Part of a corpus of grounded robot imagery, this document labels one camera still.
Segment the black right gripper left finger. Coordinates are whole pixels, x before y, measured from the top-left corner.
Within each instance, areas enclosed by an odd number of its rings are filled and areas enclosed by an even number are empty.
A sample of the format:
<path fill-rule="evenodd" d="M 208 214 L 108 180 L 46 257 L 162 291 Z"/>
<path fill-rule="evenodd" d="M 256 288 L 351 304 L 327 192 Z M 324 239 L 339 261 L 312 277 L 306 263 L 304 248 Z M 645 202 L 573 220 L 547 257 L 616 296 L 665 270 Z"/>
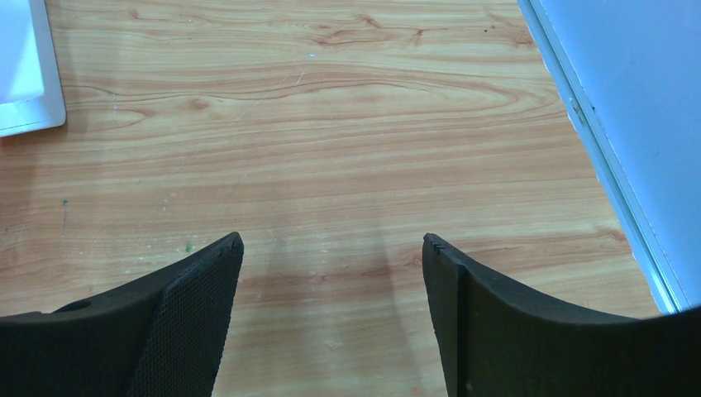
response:
<path fill-rule="evenodd" d="M 2 395 L 209 396 L 243 253 L 233 232 L 52 313 L 2 317 Z"/>

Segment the white rack base foot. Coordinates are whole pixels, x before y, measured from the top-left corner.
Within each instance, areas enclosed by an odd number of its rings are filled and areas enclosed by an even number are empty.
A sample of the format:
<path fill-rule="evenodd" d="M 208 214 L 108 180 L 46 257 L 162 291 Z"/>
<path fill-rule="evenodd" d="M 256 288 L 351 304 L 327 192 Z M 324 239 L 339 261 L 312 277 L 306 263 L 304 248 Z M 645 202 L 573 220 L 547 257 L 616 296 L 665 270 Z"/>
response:
<path fill-rule="evenodd" d="M 65 120 L 45 1 L 2 1 L 1 136 L 58 127 Z"/>

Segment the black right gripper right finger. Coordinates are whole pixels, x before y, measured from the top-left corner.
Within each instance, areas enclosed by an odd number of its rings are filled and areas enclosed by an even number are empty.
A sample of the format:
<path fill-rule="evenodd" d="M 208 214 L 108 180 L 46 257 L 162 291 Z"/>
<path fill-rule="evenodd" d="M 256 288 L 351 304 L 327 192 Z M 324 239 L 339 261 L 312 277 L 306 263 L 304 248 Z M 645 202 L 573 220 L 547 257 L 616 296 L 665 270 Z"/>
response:
<path fill-rule="evenodd" d="M 433 233 L 422 273 L 451 396 L 697 396 L 700 311 L 636 319 L 544 294 Z"/>

